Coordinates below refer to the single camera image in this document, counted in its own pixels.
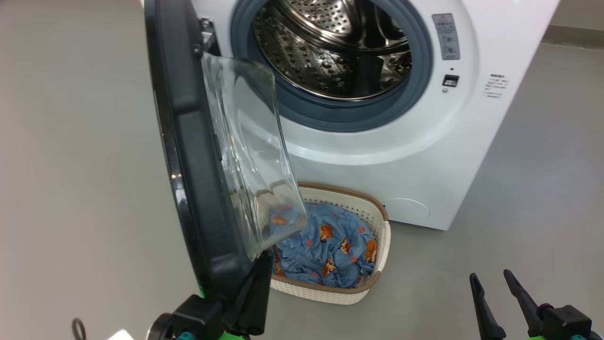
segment orange animal print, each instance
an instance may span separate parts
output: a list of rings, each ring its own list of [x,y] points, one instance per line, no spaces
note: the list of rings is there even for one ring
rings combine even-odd
[[[375,238],[372,238],[367,242],[367,251],[365,252],[365,257],[369,262],[375,262],[378,257],[378,244]]]
[[[321,242],[327,242],[328,238],[333,237],[333,230],[331,224],[320,225],[319,229],[321,229]]]
[[[348,255],[350,254],[350,248],[352,248],[352,244],[348,243],[348,238],[344,237],[344,241],[340,244],[340,250]]]
[[[284,206],[282,206],[279,211],[277,211],[278,214],[282,214],[284,211],[290,210],[292,209],[292,205],[291,204],[286,204]]]
[[[272,218],[272,223],[276,226],[284,226],[289,224],[289,221],[287,221],[283,216],[279,215]]]
[[[327,262],[325,262],[325,267],[323,267],[323,277],[329,275],[329,273],[336,270],[336,263],[333,262],[332,259],[328,258]]]
[[[279,252],[277,251],[277,246],[273,246],[274,254],[275,254],[275,268],[277,269],[277,275],[285,277],[285,273],[281,268],[279,262],[281,262],[281,258],[279,257]]]

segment grey wall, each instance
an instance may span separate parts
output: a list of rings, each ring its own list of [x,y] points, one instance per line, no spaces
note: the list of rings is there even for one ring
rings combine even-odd
[[[604,30],[604,0],[561,0],[551,24]]]

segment stainless steel drum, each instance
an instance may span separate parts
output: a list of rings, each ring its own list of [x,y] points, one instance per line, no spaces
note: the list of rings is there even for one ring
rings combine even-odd
[[[265,58],[289,83],[333,100],[363,100],[403,82],[403,31],[369,0],[270,0],[253,24]]]

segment washing machine door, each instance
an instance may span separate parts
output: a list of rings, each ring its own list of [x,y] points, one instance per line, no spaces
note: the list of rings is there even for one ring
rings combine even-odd
[[[254,258],[302,230],[306,210],[285,149],[272,73],[217,57],[189,0],[147,0],[156,110],[193,270],[232,298]]]

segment cartoon print fabric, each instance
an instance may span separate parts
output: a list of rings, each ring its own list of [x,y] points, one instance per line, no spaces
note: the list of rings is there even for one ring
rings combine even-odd
[[[273,272],[329,287],[357,287],[361,277],[372,273],[378,255],[369,228],[357,215],[330,203],[306,203],[306,209],[308,226],[275,246]]]

